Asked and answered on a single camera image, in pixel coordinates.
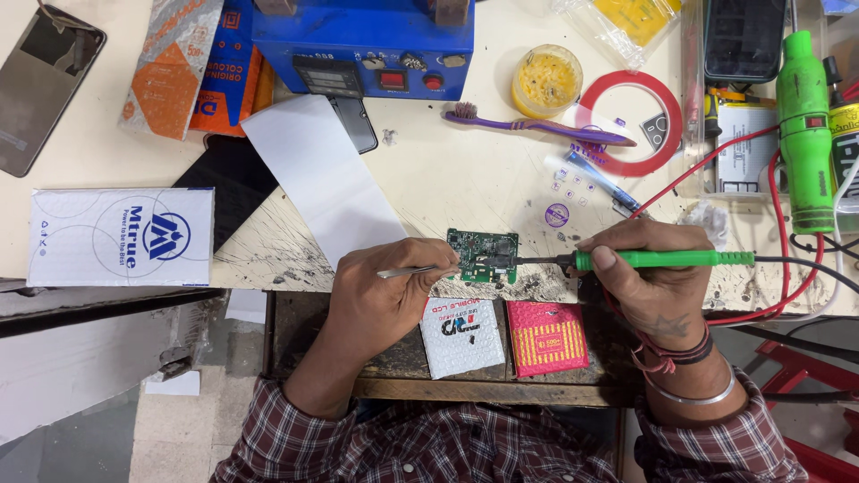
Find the green hot air gun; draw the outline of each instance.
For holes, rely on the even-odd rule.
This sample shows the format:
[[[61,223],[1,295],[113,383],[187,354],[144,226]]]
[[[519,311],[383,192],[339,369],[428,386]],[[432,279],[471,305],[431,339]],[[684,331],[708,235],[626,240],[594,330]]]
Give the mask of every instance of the green hot air gun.
[[[618,255],[635,268],[645,266],[717,266],[754,265],[753,252],[717,252],[716,250],[679,250],[674,252],[649,252],[645,250],[618,250]],[[589,271],[593,269],[590,254],[575,251],[557,257],[522,258],[508,255],[477,260],[480,265],[505,268],[530,263],[551,263],[561,267],[567,278],[567,268]]]
[[[791,0],[790,9],[794,32],[784,39],[784,64],[776,79],[776,100],[794,233],[830,233],[835,229],[835,218],[826,73],[812,53],[811,34],[796,30],[796,0]]]

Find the purple stamp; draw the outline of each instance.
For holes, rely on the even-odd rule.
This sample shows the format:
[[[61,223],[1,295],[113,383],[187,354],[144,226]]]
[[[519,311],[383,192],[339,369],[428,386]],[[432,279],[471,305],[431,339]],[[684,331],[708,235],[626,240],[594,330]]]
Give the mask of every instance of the purple stamp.
[[[560,203],[545,209],[545,222],[553,228],[561,228],[570,219],[570,209]]]

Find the shirt sleeve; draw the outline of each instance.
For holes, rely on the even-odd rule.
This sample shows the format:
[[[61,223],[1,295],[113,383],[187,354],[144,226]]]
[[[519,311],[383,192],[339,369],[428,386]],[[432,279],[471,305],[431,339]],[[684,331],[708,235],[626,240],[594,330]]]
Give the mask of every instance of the shirt sleeve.
[[[210,482],[317,480],[340,467],[355,417],[354,401],[339,421],[308,416],[283,396],[280,382],[260,376],[241,437]]]
[[[808,481],[760,390],[741,370],[734,368],[734,373],[749,394],[749,405],[722,425],[696,430],[659,426],[645,397],[638,396],[636,416],[643,435],[636,440],[635,458],[648,481]]]

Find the yellow solder paste jar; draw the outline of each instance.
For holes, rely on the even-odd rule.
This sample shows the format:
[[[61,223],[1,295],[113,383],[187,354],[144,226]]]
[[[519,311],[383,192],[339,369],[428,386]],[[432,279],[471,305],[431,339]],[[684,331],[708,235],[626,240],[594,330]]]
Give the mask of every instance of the yellow solder paste jar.
[[[561,46],[534,47],[516,65],[513,103],[529,118],[548,119],[566,111],[582,92],[582,66]]]

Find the fingernail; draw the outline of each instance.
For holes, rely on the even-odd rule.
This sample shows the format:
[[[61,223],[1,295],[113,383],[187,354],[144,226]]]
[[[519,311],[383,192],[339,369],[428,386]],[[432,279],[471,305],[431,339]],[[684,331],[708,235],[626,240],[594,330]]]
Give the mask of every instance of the fingernail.
[[[614,254],[609,247],[600,245],[591,252],[591,261],[600,270],[608,270],[618,262],[618,259],[614,258]]]
[[[585,240],[579,241],[576,244],[576,248],[578,248],[580,250],[584,250],[585,248],[590,247],[591,244],[593,244],[593,243],[594,243],[593,238],[586,238]]]

